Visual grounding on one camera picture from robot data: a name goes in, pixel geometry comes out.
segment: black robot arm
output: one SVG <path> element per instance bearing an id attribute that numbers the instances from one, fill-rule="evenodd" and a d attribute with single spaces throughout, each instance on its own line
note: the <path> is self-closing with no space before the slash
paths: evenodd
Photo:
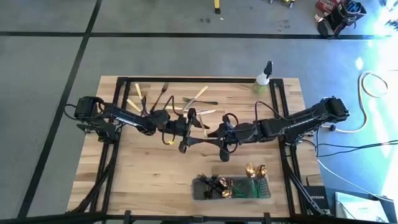
<path id="1" fill-rule="evenodd" d="M 119 139 L 119 127 L 125 124 L 134 126 L 139 132 L 147 136 L 155 134 L 156 129 L 158 129 L 163 134 L 172 134 L 173 140 L 176 135 L 183 136 L 183 141 L 186 141 L 189 136 L 191 125 L 201 128 L 200 122 L 196 119 L 196 111 L 193 108 L 189 109 L 187 118 L 183 114 L 177 114 L 178 118 L 172 121 L 166 110 L 155 110 L 148 116 L 139 116 L 111 103 L 105 103 L 101 98 L 94 96 L 85 96 L 79 99 L 75 106 L 74 118 L 66 112 L 65 115 L 80 121 L 81 124 L 77 126 L 84 132 L 95 131 L 98 134 L 98 141 L 108 143 L 114 143 Z M 120 126 L 106 122 L 105 119 L 115 119 L 119 121 Z"/>
<path id="2" fill-rule="evenodd" d="M 223 122 L 216 131 L 208 135 L 209 139 L 189 138 L 187 146 L 201 142 L 214 144 L 220 148 L 220 159 L 227 162 L 229 155 L 238 145 L 272 141 L 279 136 L 283 137 L 285 143 L 293 144 L 305 133 L 319 128 L 324 123 L 345 121 L 349 113 L 341 99 L 331 97 L 284 118 L 262 119 L 232 126 L 229 120 L 231 115 L 233 114 L 223 116 Z M 233 145 L 234 149 L 230 151 L 228 147 Z"/>

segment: gray floor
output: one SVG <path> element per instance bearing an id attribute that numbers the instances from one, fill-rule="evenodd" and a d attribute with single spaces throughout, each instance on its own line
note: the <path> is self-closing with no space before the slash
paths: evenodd
<path id="1" fill-rule="evenodd" d="M 381 23 L 381 8 L 376 1 L 363 3 L 368 15 L 357 22 L 356 29 L 349 27 L 342 34 L 378 34 L 380 29 L 375 26 Z M 94 0 L 3 0 L 0 31 L 83 32 L 94 4 Z M 213 13 L 210 0 L 103 0 L 93 32 L 317 34 L 313 5 L 314 1 L 298 0 L 289 10 L 278 1 L 269 5 L 261 0 L 221 0 L 219 16 Z M 0 114 L 6 118 L 0 129 L 4 142 L 0 218 L 17 215 L 80 42 L 79 37 L 0 37 Z M 273 76 L 300 79 L 306 106 L 324 96 L 344 99 L 351 116 L 340 127 L 353 129 L 363 121 L 356 93 L 358 76 L 365 70 L 394 68 L 390 67 L 393 55 L 389 56 L 393 52 L 397 52 L 394 40 L 92 37 L 68 101 L 75 103 L 81 96 L 94 95 L 102 75 L 254 77 L 272 60 Z M 360 60 L 363 66 L 358 68 Z M 398 109 L 391 102 L 391 97 L 371 100 L 377 107 L 368 108 L 372 115 L 362 132 L 321 131 L 320 142 L 362 145 L 397 139 L 393 115 Z M 382 119 L 382 126 L 376 118 Z M 65 211 L 83 138 L 75 122 L 63 117 L 29 215 Z M 323 147 L 320 154 L 337 150 Z M 393 149 L 386 153 L 375 148 L 322 161 L 355 184 L 386 194 L 391 191 L 388 187 L 394 186 L 391 170 L 398 172 L 393 166 L 397 157 Z M 323 169 L 322 174 L 327 187 L 358 190 Z"/>

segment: white cord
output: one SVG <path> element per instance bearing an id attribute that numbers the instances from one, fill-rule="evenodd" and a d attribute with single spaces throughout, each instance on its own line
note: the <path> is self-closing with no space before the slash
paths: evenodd
<path id="1" fill-rule="evenodd" d="M 375 95 L 375 94 L 371 93 L 368 89 L 366 89 L 366 87 L 365 87 L 365 79 L 368 76 L 374 76 L 374 77 L 377 77 L 378 79 L 380 79 L 386 85 L 386 91 L 384 93 L 380 94 L 380 95 Z M 362 126 L 359 127 L 356 130 L 346 131 L 346 130 L 341 130 L 341 129 L 336 128 L 335 131 L 338 131 L 338 132 L 341 132 L 341 133 L 357 133 L 358 131 L 362 130 L 365 127 L 366 123 L 368 122 L 368 114 L 366 114 L 366 110 L 363 107 L 361 87 L 365 91 L 365 93 L 367 93 L 369 96 L 374 97 L 374 98 L 380 98 L 380 97 L 384 96 L 385 94 L 387 94 L 387 92 L 388 92 L 388 84 L 387 84 L 387 82 L 384 79 L 382 79 L 379 75 L 376 75 L 374 72 L 371 72 L 371 71 L 366 71 L 366 72 L 362 73 L 358 77 L 358 98 L 359 98 L 359 105 L 361 107 L 361 111 L 362 111 L 362 113 L 364 115 L 364 122 L 363 122 Z M 323 128 L 330 128 L 330 126 L 328 126 L 328 125 L 322 125 L 322 127 Z"/>
<path id="2" fill-rule="evenodd" d="M 350 181 L 348 181 L 348 180 L 346 180 L 346 179 L 340 177 L 339 175 L 337 175 L 337 174 L 335 174 L 333 171 L 331 171 L 329 168 L 327 168 L 325 165 L 323 165 L 323 163 L 322 163 L 319 159 L 318 159 L 318 162 L 319 162 L 319 164 L 320 164 L 323 168 L 325 168 L 325 170 L 327 170 L 329 173 L 331 173 L 331 174 L 335 175 L 336 177 L 340 178 L 341 180 L 343 180 L 343 181 L 345 181 L 345 182 L 351 184 L 352 186 L 357 187 L 358 189 L 363 190 L 364 192 L 368 193 L 369 195 L 373 195 L 373 196 L 375 196 L 375 197 L 377 197 L 377 198 L 379 198 L 379 199 L 382 199 L 382 200 L 385 200 L 385 201 L 388 201 L 388 202 L 392 202 L 391 199 L 383 198 L 383 197 L 377 196 L 377 195 L 375 195 L 374 193 L 371 193 L 370 191 L 367 191 L 367 190 L 363 189 L 362 187 L 360 187 L 360 186 L 358 186 L 358 185 L 356 185 L 356 184 L 354 184 L 354 183 L 352 183 L 352 182 L 350 182 Z"/>

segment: black metal table frame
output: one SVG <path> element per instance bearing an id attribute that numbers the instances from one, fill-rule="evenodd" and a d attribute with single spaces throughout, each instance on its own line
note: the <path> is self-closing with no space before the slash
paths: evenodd
<path id="1" fill-rule="evenodd" d="M 120 96 L 120 91 L 122 86 L 124 85 L 124 93 L 123 93 L 123 99 L 121 102 L 121 108 L 126 109 L 127 105 L 127 98 L 130 92 L 130 86 L 131 83 L 133 82 L 213 82 L 213 83 L 254 83 L 255 79 L 253 78 L 148 78 L 148 77 L 118 77 L 118 80 L 116 82 L 116 88 L 113 96 L 113 104 L 117 105 L 119 101 L 119 96 Z M 285 88 L 284 88 L 284 82 L 283 79 L 281 78 L 273 78 L 270 81 L 270 89 L 271 89 L 271 99 L 272 99 L 272 107 L 276 110 L 276 112 L 279 112 L 278 109 L 278 102 L 277 102 L 277 96 L 276 96 L 276 87 L 279 88 L 280 92 L 280 98 L 281 98 L 281 103 L 282 103 L 282 110 L 283 110 L 283 115 L 287 116 L 289 115 L 289 109 L 287 106 L 287 100 L 286 100 L 286 94 L 285 94 Z M 280 149 L 280 156 L 281 158 L 286 158 L 286 151 L 285 151 L 285 144 L 282 142 L 282 138 L 278 139 L 279 141 L 279 149 Z M 297 155 L 296 155 L 296 150 L 295 146 L 290 146 L 290 154 L 292 155 L 292 167 L 294 174 L 300 179 L 300 169 L 299 169 L 299 163 L 297 160 Z M 114 144 L 111 158 L 117 158 L 118 156 L 118 150 L 119 150 L 119 141 Z M 99 166 L 98 166 L 98 172 L 97 172 L 97 177 L 96 177 L 96 182 L 98 182 L 104 172 L 105 168 L 105 162 L 106 158 L 108 155 L 109 151 L 109 144 L 103 144 L 103 150 L 101 153 L 101 158 L 99 160 Z M 103 199 L 103 204 L 102 204 L 102 209 L 101 212 L 106 213 L 108 211 L 108 205 L 109 205 L 109 199 L 111 195 L 111 186 L 112 186 L 112 181 L 113 181 L 113 175 L 114 175 L 114 168 L 116 166 L 116 161 L 111 164 L 110 167 L 110 173 L 106 181 L 106 186 L 104 190 L 104 199 Z M 286 189 L 286 196 L 287 196 L 287 203 L 288 203 L 288 208 L 289 208 L 289 214 L 290 216 L 295 215 L 295 208 L 294 208 L 294 200 L 293 200 L 293 193 L 292 193 L 292 188 L 290 184 L 290 179 L 288 175 L 288 163 L 283 162 L 282 163 L 282 170 L 284 173 L 284 182 L 285 182 L 285 189 Z M 98 194 L 99 192 L 95 193 L 95 196 L 93 197 L 91 203 L 90 203 L 90 212 L 95 212 L 97 203 L 98 203 Z M 305 208 L 305 203 L 303 201 L 302 196 L 299 194 L 298 195 L 299 203 L 300 203 L 300 208 L 301 208 L 301 214 L 306 213 L 306 208 Z M 186 220 L 187 217 L 176 217 L 176 216 L 145 216 L 147 218 L 154 218 L 155 220 L 158 220 L 159 218 L 161 220 Z M 270 215 L 268 213 L 264 214 L 264 217 L 242 217 L 242 218 L 231 218 L 231 217 L 192 217 L 192 220 L 195 220 L 196 222 L 205 222 L 206 221 L 264 221 L 264 219 L 270 218 Z M 138 217 L 131 217 L 130 220 L 137 220 Z M 272 221 L 284 221 L 287 220 L 286 218 L 271 218 Z"/>
<path id="2" fill-rule="evenodd" d="M 113 96 L 113 104 L 117 105 L 119 101 L 119 96 L 121 92 L 121 88 L 124 85 L 123 99 L 121 102 L 121 108 L 126 109 L 127 98 L 130 91 L 130 86 L 132 82 L 213 82 L 213 83 L 253 83 L 255 81 L 254 78 L 149 78 L 149 77 L 118 77 L 116 82 L 116 88 Z M 272 99 L 272 107 L 278 113 L 278 101 L 276 95 L 276 87 L 279 89 L 283 115 L 289 115 L 289 110 L 287 107 L 287 100 L 285 95 L 285 86 L 284 81 L 281 78 L 271 79 L 270 83 L 271 90 L 271 99 Z M 124 220 L 124 223 L 132 223 L 136 220 L 170 220 L 170 221 L 183 221 L 183 222 L 307 222 L 313 221 L 314 223 L 319 222 L 317 217 L 306 215 L 306 204 L 303 200 L 303 197 L 298 194 L 300 211 L 301 214 L 297 214 L 295 212 L 294 207 L 294 199 L 291 188 L 291 183 L 289 179 L 290 167 L 287 162 L 286 145 L 283 143 L 282 138 L 278 139 L 279 141 L 279 149 L 280 156 L 282 161 L 282 170 L 284 174 L 284 182 L 285 182 L 285 190 L 287 203 L 289 208 L 290 217 L 285 218 L 272 218 L 269 213 L 264 213 L 263 217 L 206 217 L 206 216 L 163 216 L 163 215 L 134 215 L 134 211 L 126 210 L 124 215 L 108 215 L 106 212 L 108 211 L 109 198 L 111 195 L 111 187 L 113 182 L 114 169 L 116 167 L 116 159 L 118 157 L 119 150 L 119 141 L 113 144 L 113 150 L 111 153 L 111 159 L 108 162 L 108 165 L 105 167 L 106 158 L 109 152 L 110 144 L 104 143 L 102 148 L 101 157 L 98 165 L 98 172 L 96 176 L 96 183 L 94 187 L 90 190 L 88 196 L 83 199 L 80 206 L 71 212 L 67 212 L 65 214 L 59 215 L 47 215 L 42 217 L 28 217 L 28 218 L 15 218 L 8 220 L 0 220 L 0 223 L 80 223 L 80 222 L 97 222 L 106 220 Z M 300 180 L 300 169 L 299 163 L 296 155 L 296 148 L 294 145 L 289 146 L 290 154 L 292 159 L 292 167 L 294 175 Z M 102 184 L 106 180 L 106 186 L 104 190 L 104 199 L 101 207 L 101 211 L 96 211 L 97 203 L 98 203 L 98 195 L 99 189 Z M 85 212 L 87 206 L 90 204 L 89 212 Z M 332 221 L 336 220 L 335 218 L 327 218 L 327 220 Z"/>

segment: white spray bottle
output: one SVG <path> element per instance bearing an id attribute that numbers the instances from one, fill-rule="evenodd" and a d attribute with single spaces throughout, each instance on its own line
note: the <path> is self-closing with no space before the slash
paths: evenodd
<path id="1" fill-rule="evenodd" d="M 253 84 L 253 90 L 257 94 L 262 94 L 269 83 L 269 77 L 272 75 L 272 64 L 273 62 L 268 61 L 267 67 L 257 76 L 256 81 Z"/>

